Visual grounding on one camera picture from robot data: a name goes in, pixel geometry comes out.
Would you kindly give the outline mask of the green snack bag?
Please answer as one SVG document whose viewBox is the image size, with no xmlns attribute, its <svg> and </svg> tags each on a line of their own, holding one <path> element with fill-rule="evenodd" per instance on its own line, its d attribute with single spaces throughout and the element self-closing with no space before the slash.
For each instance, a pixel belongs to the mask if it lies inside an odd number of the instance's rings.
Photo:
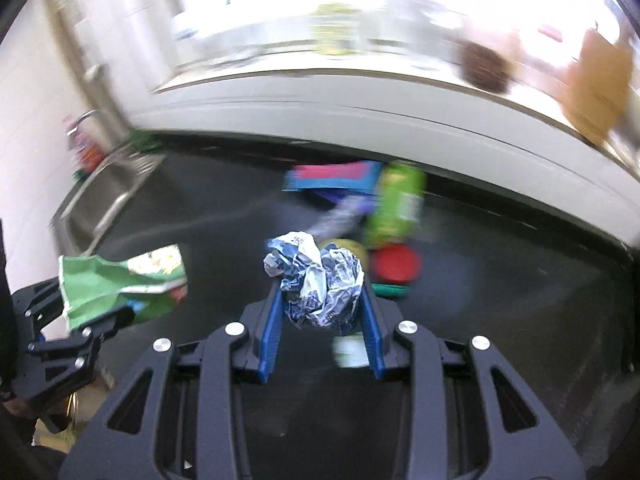
<svg viewBox="0 0 640 480">
<path fill-rule="evenodd" d="M 177 245 L 168 245 L 127 260 L 98 255 L 58 258 L 63 318 L 78 330 L 121 307 L 130 307 L 135 323 L 175 310 L 186 298 L 188 277 Z"/>
</svg>

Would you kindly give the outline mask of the blue white paper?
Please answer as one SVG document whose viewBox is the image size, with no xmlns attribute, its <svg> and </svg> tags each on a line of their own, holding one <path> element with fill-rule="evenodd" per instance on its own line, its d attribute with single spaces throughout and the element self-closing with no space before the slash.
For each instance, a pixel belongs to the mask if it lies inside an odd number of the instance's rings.
<svg viewBox="0 0 640 480">
<path fill-rule="evenodd" d="M 356 326 L 364 286 L 360 259 L 333 243 L 320 248 L 307 232 L 288 232 L 267 243 L 262 260 L 280 281 L 284 312 L 298 328 L 349 333 Z"/>
</svg>

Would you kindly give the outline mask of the red round lid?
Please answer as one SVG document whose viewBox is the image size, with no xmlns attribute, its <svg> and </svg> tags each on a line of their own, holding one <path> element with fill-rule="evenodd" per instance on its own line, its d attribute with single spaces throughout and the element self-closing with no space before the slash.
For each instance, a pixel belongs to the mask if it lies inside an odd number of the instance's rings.
<svg viewBox="0 0 640 480">
<path fill-rule="evenodd" d="M 422 260 L 413 248 L 404 244 L 391 244 L 373 254 L 371 266 L 380 281 L 402 285 L 419 276 Z"/>
</svg>

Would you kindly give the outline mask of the stainless steel sink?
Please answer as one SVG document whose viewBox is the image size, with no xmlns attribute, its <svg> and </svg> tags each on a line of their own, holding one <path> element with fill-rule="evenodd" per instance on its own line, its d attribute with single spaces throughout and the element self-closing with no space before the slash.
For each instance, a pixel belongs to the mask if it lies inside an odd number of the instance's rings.
<svg viewBox="0 0 640 480">
<path fill-rule="evenodd" d="M 119 213 L 165 156 L 129 146 L 114 151 L 70 191 L 53 215 L 51 232 L 61 256 L 91 255 Z"/>
</svg>

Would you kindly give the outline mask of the red dish soap bottle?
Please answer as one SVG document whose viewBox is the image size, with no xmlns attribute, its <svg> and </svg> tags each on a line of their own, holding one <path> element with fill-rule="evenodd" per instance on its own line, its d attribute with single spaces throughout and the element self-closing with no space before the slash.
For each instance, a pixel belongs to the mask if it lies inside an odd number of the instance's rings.
<svg viewBox="0 0 640 480">
<path fill-rule="evenodd" d="M 75 177 L 77 180 L 85 180 L 102 164 L 106 155 L 100 144 L 80 127 L 67 133 L 67 141 L 77 162 Z"/>
</svg>

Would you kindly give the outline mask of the green cardboard box with barcode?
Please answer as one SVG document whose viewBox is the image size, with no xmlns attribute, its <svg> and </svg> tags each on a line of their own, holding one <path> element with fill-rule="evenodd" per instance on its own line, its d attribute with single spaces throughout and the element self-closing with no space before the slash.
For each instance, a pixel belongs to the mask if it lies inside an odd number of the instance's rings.
<svg viewBox="0 0 640 480">
<path fill-rule="evenodd" d="M 364 244 L 382 247 L 403 242 L 419 223 L 427 175 L 417 166 L 395 160 L 381 172 L 376 207 L 364 228 Z"/>
</svg>

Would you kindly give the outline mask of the chrome faucet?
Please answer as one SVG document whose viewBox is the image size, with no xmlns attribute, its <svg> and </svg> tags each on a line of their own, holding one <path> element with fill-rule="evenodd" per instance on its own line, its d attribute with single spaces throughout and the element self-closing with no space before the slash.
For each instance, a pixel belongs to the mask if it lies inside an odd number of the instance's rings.
<svg viewBox="0 0 640 480">
<path fill-rule="evenodd" d="M 66 138 L 70 140 L 76 133 L 78 133 L 79 127 L 87 120 L 96 120 L 100 124 L 101 131 L 104 134 L 107 134 L 106 113 L 100 108 L 94 108 L 93 110 L 88 110 L 88 112 L 72 119 L 68 123 L 66 128 Z"/>
</svg>

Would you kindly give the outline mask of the blue pink snack packet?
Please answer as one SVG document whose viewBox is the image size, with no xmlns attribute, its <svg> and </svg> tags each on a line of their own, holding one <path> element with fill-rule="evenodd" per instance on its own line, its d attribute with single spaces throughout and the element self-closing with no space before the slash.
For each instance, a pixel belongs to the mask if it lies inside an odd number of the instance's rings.
<svg viewBox="0 0 640 480">
<path fill-rule="evenodd" d="M 360 160 L 331 165 L 297 165 L 284 178 L 285 192 L 342 190 L 372 195 L 383 169 L 380 162 Z"/>
</svg>

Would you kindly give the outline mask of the brown round brush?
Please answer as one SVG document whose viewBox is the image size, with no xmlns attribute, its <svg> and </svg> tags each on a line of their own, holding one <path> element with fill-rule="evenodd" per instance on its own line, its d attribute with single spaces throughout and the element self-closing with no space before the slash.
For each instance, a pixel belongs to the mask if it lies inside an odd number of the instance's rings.
<svg viewBox="0 0 640 480">
<path fill-rule="evenodd" d="M 491 93 L 505 94 L 513 73 L 513 55 L 471 40 L 460 47 L 461 76 L 468 84 Z"/>
</svg>

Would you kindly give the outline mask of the brown paper bag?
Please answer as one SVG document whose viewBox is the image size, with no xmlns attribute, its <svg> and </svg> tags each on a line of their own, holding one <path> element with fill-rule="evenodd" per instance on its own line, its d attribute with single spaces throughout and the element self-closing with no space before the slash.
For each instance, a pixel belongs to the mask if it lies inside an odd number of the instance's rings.
<svg viewBox="0 0 640 480">
<path fill-rule="evenodd" d="M 579 58 L 568 66 L 560 99 L 564 116 L 581 136 L 601 146 L 627 109 L 634 54 L 629 44 L 611 44 L 586 31 Z"/>
</svg>

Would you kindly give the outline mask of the green cap yellow bottle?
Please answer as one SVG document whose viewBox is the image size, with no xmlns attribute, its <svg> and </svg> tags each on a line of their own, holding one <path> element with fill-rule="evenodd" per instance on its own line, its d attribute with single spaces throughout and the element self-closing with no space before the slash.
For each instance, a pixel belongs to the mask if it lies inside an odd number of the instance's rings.
<svg viewBox="0 0 640 480">
<path fill-rule="evenodd" d="M 311 14 L 314 47 L 323 55 L 340 56 L 359 50 L 360 11 L 347 0 L 319 0 Z"/>
</svg>

